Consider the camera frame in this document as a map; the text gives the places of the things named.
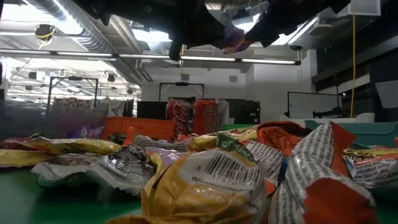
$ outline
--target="ventilation duct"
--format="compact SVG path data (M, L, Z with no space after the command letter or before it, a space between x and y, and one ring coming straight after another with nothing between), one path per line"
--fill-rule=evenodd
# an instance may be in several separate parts
M76 24L78 24L83 31L80 35L85 37L76 37L74 40L88 51L116 52L116 49L113 48L90 19L71 0L24 0L24 2L36 7L45 14L53 16L59 24L64 24L64 26L72 24L73 27L76 27ZM63 32L68 32L64 30L64 26L59 24L57 25L60 26L59 28ZM141 76L124 60L119 58L116 61L106 63L109 63L116 70L120 71L127 82L140 83L142 81Z

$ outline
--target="silver wrapper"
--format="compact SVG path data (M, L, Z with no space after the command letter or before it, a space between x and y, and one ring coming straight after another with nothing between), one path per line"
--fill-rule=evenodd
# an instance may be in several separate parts
M57 156L37 164L32 173L39 175L38 184L43 187L97 182L103 187L124 190L135 196L155 174L155 165L145 151L127 146L107 156Z

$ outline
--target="yellow chip bag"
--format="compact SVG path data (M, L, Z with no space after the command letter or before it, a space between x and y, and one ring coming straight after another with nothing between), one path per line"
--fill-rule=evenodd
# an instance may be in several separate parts
M213 149L181 157L141 192L144 216L128 223L260 223L266 189L258 166L238 151Z
M84 154L86 152L108 155L121 148L116 143L100 139L47 139L37 137L28 141L22 141L20 144L56 155L68 153Z
M46 152L0 149L0 167L33 166L54 156Z
M212 134L204 134L201 136L194 137L191 144L188 146L190 151L202 152L208 149L214 149L217 143L217 135L224 134L235 140L253 140L257 141L257 126L250 128L238 128L234 130L219 131Z

